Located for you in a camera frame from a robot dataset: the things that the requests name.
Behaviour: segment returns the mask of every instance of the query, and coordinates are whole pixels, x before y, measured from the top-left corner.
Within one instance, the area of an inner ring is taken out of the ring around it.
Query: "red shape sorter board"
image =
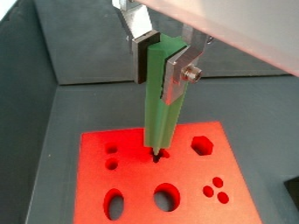
[[[219,122],[177,125],[160,156],[155,163],[144,129],[81,135],[75,224],[262,223]],[[157,191],[172,196],[171,212],[155,204]],[[124,210],[111,220],[116,195]]]

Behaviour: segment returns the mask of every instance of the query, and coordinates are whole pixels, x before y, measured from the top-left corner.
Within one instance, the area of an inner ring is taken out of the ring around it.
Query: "gray floor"
[[[266,224],[299,223],[283,182],[299,176],[299,79],[206,79],[189,85],[179,123],[220,121]],[[144,126],[145,85],[59,87],[28,224],[72,223],[84,131]]]

